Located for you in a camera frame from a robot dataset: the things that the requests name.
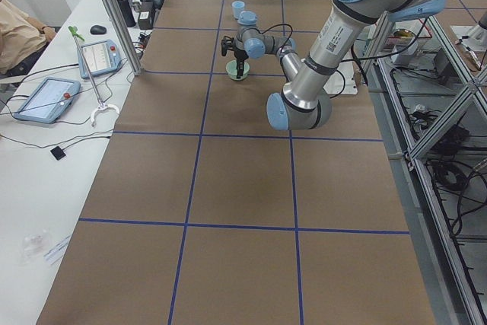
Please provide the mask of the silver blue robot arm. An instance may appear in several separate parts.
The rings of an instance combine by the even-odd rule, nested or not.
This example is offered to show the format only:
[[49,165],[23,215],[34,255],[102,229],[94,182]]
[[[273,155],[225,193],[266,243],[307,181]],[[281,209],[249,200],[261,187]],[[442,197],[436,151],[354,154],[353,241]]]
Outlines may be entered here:
[[382,14],[392,22],[426,18],[442,11],[446,1],[333,0],[330,16],[304,59],[290,39],[265,35],[256,26],[256,14],[243,11],[235,38],[222,41],[221,47],[234,51],[239,74],[245,59],[276,56],[287,82],[281,92],[271,94],[267,100],[269,124],[276,130],[315,129],[329,119],[332,110],[324,86],[366,26]]

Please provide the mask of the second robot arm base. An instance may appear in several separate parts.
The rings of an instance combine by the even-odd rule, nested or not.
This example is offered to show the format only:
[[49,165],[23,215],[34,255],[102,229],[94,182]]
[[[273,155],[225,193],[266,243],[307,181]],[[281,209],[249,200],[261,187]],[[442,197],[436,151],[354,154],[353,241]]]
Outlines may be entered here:
[[474,26],[451,26],[459,44],[474,52],[486,51],[486,13]]

